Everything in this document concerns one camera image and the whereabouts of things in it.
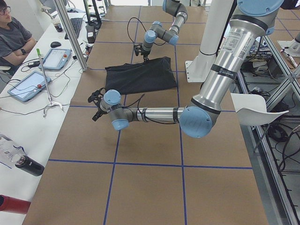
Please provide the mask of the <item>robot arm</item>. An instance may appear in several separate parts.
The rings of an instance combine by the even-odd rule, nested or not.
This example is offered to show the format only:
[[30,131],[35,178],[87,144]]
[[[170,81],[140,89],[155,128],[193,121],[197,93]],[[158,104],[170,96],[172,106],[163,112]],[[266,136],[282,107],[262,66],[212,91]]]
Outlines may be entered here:
[[165,29],[160,21],[154,21],[150,29],[145,32],[143,43],[135,45],[136,56],[140,53],[144,61],[148,60],[148,55],[157,38],[176,45],[180,28],[188,19],[187,9],[179,0],[164,0],[162,8],[164,12],[174,17],[174,21],[169,29]]
[[239,0],[229,21],[230,31],[214,64],[212,64],[199,94],[191,98],[186,107],[140,108],[120,104],[121,94],[108,90],[96,105],[98,112],[94,120],[109,114],[116,130],[122,130],[132,121],[178,123],[190,137],[206,136],[215,125],[221,113],[220,103],[232,80],[237,76],[246,54],[255,39],[271,33],[271,26],[283,1],[281,0]]

